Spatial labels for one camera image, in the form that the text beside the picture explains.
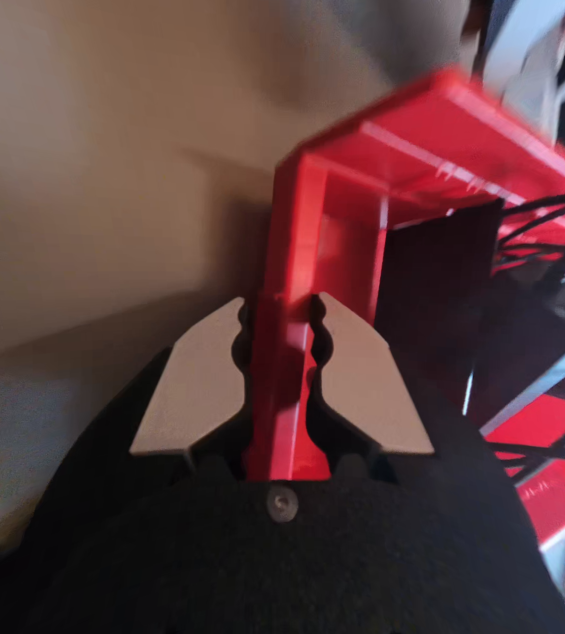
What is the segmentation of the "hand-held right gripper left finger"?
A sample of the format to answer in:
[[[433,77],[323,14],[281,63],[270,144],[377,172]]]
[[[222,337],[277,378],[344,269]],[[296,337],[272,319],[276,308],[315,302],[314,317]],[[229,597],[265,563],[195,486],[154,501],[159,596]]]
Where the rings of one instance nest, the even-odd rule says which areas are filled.
[[[249,379],[236,359],[247,304],[235,297],[173,345],[129,447],[132,456],[194,456],[251,439]]]

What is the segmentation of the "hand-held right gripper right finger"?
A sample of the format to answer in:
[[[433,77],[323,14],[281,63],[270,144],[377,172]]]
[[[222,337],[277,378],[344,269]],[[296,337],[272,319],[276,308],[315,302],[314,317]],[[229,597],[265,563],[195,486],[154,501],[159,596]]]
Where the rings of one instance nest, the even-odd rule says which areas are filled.
[[[326,292],[311,298],[316,367],[307,406],[310,440],[336,464],[388,455],[433,456],[435,448],[394,360],[372,325]]]

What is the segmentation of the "small red plastic bin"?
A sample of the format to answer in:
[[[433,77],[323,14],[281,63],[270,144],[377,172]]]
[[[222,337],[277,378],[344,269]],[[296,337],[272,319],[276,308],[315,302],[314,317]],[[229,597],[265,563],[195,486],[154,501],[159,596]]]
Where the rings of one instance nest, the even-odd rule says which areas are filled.
[[[565,202],[565,148],[550,145],[445,69],[300,143],[275,171],[251,373],[248,480],[324,480],[309,439],[310,300],[326,292],[374,326],[386,235],[504,202],[498,243]]]

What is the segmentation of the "black bin divider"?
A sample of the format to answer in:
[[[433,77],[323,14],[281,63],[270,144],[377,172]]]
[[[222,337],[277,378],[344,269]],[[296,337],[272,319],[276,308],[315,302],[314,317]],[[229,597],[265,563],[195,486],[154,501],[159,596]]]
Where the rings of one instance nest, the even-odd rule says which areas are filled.
[[[464,408],[489,290],[501,199],[386,235],[374,327],[400,367]]]

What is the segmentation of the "white document stand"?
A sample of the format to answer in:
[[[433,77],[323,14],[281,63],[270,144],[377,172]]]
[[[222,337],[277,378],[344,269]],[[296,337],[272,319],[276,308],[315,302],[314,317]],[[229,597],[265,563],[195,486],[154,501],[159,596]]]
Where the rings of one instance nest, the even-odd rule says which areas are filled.
[[[565,103],[565,1],[494,1],[483,86],[551,143]]]

